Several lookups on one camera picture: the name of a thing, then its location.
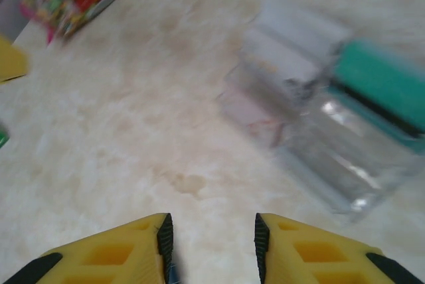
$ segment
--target clear plastic container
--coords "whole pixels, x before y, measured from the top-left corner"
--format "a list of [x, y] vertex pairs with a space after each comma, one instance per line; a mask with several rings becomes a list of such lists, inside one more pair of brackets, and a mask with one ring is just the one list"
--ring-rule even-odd
[[323, 68], [291, 44], [253, 27], [244, 35], [243, 67], [293, 108], [312, 97]]
[[293, 108], [314, 94], [351, 29], [292, 0], [263, 0], [244, 34], [240, 61]]
[[277, 102], [267, 88], [238, 66], [225, 78], [218, 97], [222, 112], [262, 147], [281, 145], [297, 114]]
[[286, 162], [332, 212], [350, 220], [424, 166], [423, 156], [398, 144], [327, 92], [310, 101], [297, 128], [286, 144]]
[[353, 37], [352, 29], [342, 22], [294, 0], [263, 0], [252, 27], [279, 42], [291, 43], [323, 65]]

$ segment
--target stacked plastic containers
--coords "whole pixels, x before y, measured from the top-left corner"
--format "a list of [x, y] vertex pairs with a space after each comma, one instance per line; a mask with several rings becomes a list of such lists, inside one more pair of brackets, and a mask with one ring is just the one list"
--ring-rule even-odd
[[353, 221], [423, 168], [425, 73], [291, 0], [264, 0], [223, 113]]

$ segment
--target black rubber pad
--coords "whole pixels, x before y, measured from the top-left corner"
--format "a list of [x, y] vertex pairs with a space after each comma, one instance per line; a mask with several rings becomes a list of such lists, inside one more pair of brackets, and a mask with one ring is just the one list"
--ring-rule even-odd
[[394, 126], [397, 126], [405, 134], [411, 136], [411, 138], [418, 139], [418, 138], [421, 138], [421, 136], [424, 134], [423, 130], [421, 130], [420, 128], [417, 128], [411, 125], [410, 123], [403, 120], [402, 118], [400, 118], [393, 112], [383, 108], [382, 106], [376, 104], [375, 102], [372, 102], [366, 96], [340, 83], [335, 78], [331, 80], [331, 87], [357, 100], [360, 104], [364, 105], [366, 108], [370, 109], [372, 112], [380, 115], [382, 118], [384, 118], [385, 120], [387, 120], [389, 123], [393, 124]]
[[60, 260], [62, 254], [51, 253], [35, 259], [14, 274], [4, 284], [36, 284], [47, 274]]
[[424, 284], [393, 259], [375, 253], [367, 253], [366, 256], [395, 284]]
[[260, 274], [260, 282], [264, 284], [266, 280], [266, 253], [268, 251], [268, 242], [270, 238], [270, 230], [264, 222], [260, 213], [255, 217], [255, 254], [257, 255], [258, 272]]
[[162, 255], [164, 264], [165, 284], [169, 283], [171, 260], [173, 258], [173, 219], [168, 213], [157, 233], [158, 252]]

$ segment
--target marble countertop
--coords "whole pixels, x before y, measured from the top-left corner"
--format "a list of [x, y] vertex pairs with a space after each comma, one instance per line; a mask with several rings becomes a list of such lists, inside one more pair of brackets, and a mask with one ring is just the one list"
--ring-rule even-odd
[[[425, 61], [423, 0], [302, 0]], [[258, 283], [254, 217], [380, 247], [425, 279], [425, 180], [342, 228], [221, 118], [260, 0], [117, 0], [67, 44], [30, 23], [31, 73], [0, 87], [0, 282], [50, 248], [171, 212], [185, 283]]]

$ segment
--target yellow object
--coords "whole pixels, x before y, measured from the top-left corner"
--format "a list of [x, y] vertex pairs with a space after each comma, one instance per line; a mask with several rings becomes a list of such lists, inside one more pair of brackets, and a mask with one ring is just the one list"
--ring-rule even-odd
[[275, 214], [257, 214], [262, 284], [393, 284], [366, 257], [378, 248]]
[[46, 252], [62, 259], [37, 284], [168, 283], [172, 250], [171, 215], [154, 214]]
[[27, 56], [0, 36], [0, 83], [24, 76], [27, 72]]

